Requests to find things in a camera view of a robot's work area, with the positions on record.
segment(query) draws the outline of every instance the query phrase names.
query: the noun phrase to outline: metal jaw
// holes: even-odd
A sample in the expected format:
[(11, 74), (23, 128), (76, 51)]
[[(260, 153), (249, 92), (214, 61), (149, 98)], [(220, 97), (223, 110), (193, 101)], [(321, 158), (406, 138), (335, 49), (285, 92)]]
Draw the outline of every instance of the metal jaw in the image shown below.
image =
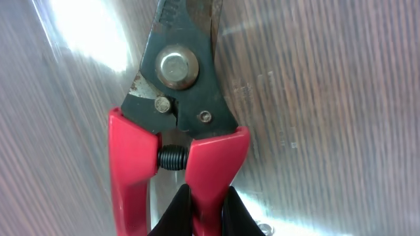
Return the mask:
[[(140, 73), (121, 106), (126, 118), (153, 134), (178, 127), (196, 140), (235, 132), (213, 63), (221, 3), (158, 3)], [(167, 102), (165, 112), (156, 106)]]

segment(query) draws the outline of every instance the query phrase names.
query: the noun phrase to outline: black coil spring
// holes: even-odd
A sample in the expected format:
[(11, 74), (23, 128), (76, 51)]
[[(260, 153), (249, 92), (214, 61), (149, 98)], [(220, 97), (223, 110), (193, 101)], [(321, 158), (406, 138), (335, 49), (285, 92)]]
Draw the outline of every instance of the black coil spring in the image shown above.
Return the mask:
[(157, 153), (157, 165), (166, 170), (185, 170), (187, 158), (187, 148), (177, 145), (166, 145)]

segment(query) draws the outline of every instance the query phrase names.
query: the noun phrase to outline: red plastic grip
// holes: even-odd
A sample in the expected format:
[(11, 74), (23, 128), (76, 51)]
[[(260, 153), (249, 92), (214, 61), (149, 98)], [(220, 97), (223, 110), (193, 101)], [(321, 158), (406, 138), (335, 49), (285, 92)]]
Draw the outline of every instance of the red plastic grip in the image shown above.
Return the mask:
[(249, 147), (247, 127), (234, 134), (194, 140), (185, 173), (194, 202), (195, 236), (221, 236), (224, 196), (245, 161)]
[(109, 155), (112, 205), (118, 236), (146, 236), (148, 180), (158, 171), (158, 137), (109, 112)]

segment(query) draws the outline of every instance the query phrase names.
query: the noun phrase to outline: pliers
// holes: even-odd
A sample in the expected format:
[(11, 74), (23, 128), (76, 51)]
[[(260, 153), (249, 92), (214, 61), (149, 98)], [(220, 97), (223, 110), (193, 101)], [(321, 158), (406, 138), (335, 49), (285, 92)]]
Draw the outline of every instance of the pliers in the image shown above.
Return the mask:
[[(264, 235), (230, 187), (247, 155), (219, 88), (214, 59), (219, 0), (160, 0), (140, 71), (121, 108), (109, 112), (109, 155), (118, 236)], [(178, 128), (190, 149), (162, 146)], [(184, 184), (149, 234), (148, 182), (186, 170)]]

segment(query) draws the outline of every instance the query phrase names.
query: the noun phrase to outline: hand tool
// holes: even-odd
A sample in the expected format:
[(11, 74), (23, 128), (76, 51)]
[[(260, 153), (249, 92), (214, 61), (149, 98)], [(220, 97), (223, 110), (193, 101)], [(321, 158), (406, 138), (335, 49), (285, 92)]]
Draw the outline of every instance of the hand tool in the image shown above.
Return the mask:
[[(121, 108), (109, 112), (112, 204), (118, 236), (264, 235), (229, 187), (245, 160), (249, 131), (239, 127), (213, 63), (219, 0), (160, 0), (140, 71)], [(178, 128), (190, 149), (162, 146)], [(148, 182), (186, 170), (185, 181), (148, 234)]]

